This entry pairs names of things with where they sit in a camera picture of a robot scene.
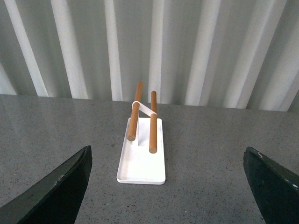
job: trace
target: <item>table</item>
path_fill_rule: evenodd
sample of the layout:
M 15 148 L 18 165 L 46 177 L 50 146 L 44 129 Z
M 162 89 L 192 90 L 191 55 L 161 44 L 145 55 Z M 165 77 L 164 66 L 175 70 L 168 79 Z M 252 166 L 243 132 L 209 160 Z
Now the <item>table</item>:
M 0 206 L 86 145 L 93 168 L 76 223 L 264 223 L 247 146 L 299 174 L 299 115 L 158 105 L 166 182 L 116 180 L 129 102 L 0 95 Z

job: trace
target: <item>granite countertop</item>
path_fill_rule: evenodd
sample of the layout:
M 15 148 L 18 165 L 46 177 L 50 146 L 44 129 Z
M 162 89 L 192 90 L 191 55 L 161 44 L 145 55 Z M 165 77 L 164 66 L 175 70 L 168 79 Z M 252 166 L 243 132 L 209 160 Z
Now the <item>granite countertop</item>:
M 0 206 L 86 145 L 93 168 L 76 223 L 264 223 L 247 146 L 299 174 L 299 115 L 158 105 L 164 185 L 118 183 L 129 102 L 0 95 Z

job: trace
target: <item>speckled gray surface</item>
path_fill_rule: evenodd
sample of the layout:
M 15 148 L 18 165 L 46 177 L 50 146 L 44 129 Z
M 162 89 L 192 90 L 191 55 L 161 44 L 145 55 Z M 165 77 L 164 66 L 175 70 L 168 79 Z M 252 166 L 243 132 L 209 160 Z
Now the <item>speckled gray surface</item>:
M 299 174 L 299 115 L 158 105 L 166 182 L 116 174 L 131 104 L 0 95 L 0 206 L 91 145 L 77 224 L 264 223 L 243 170 L 252 146 Z

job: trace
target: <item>white vertical panel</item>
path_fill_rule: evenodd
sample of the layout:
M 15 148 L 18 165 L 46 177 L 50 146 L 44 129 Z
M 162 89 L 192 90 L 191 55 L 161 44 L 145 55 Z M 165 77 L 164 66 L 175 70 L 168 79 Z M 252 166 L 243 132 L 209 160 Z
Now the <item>white vertical panel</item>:
M 209 61 L 206 68 L 205 81 L 202 86 L 199 106 L 207 106 L 211 89 L 217 71 L 217 64 L 220 57 L 221 45 L 223 44 L 224 34 L 228 26 L 228 19 L 231 7 L 233 7 L 232 0 L 225 0 L 221 2 L 219 15 L 216 23 L 214 39 L 211 46 Z
M 295 100 L 296 93 L 299 90 L 299 71 L 292 82 L 289 91 L 287 92 L 284 100 L 282 101 L 281 105 L 278 108 L 278 111 L 288 111 L 291 104 Z
M 298 82 L 294 82 L 299 71 L 298 62 L 299 18 L 297 18 L 294 30 L 292 30 L 292 34 L 281 53 L 273 75 L 270 77 L 268 86 L 258 106 L 259 110 L 287 111 L 289 109 L 296 95 L 296 90 L 299 89 Z
M 20 44 L 36 93 L 41 97 L 48 97 L 46 87 L 33 54 L 24 24 L 15 0 L 5 0 L 5 4 Z
M 71 12 L 66 0 L 51 0 L 65 69 L 73 98 L 88 99 Z
M 7 74 L 0 63 L 0 94 L 16 95 L 16 92 L 9 81 Z
M 114 0 L 105 0 L 106 28 L 110 64 L 112 100 L 122 101 L 121 66 L 117 40 Z
M 161 69 L 162 69 L 162 43 L 163 43 L 163 14 L 164 0 L 154 0 L 150 40 L 149 59 L 149 90 L 148 102 L 151 92 L 157 92 L 157 103 L 161 100 Z
M 221 0 L 203 2 L 185 105 L 199 105 L 220 4 Z
M 256 2 L 223 107 L 246 108 L 285 3 Z

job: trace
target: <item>white rectangular stand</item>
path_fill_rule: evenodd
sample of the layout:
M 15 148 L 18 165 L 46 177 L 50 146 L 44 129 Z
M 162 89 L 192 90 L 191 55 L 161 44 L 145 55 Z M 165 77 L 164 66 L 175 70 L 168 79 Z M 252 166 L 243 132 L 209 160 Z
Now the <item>white rectangular stand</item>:
M 138 144 L 127 140 L 128 119 L 121 159 L 117 171 L 117 181 L 135 184 L 164 184 L 165 163 L 162 120 L 157 119 L 157 152 L 149 152 L 150 118 L 138 119 Z

